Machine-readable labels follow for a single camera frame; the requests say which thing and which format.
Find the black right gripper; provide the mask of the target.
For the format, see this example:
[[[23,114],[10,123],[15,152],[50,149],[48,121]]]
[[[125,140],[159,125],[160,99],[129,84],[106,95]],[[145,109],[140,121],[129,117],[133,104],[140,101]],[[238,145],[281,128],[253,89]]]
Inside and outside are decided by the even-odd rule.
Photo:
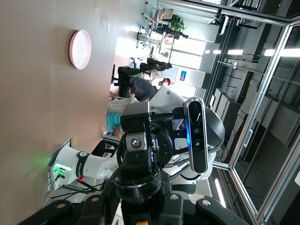
[[[120,121],[122,129],[128,132],[142,132],[150,124],[152,137],[158,144],[156,162],[164,168],[173,155],[188,150],[184,116],[183,107],[150,114],[149,101],[143,101],[126,105]]]

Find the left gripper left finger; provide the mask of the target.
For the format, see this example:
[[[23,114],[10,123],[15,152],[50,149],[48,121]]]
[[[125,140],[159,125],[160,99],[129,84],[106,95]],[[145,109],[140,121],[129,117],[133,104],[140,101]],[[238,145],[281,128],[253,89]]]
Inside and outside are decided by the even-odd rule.
[[[88,194],[81,203],[57,200],[23,220],[21,225],[110,225],[120,202],[110,180],[102,192]]]

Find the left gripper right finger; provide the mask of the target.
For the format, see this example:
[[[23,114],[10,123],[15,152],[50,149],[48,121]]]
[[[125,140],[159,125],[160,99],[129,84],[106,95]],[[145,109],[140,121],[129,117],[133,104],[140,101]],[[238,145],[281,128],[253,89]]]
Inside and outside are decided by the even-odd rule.
[[[170,185],[164,185],[164,194],[165,225],[247,224],[214,198],[204,197],[193,203],[187,193],[182,191],[173,192]]]

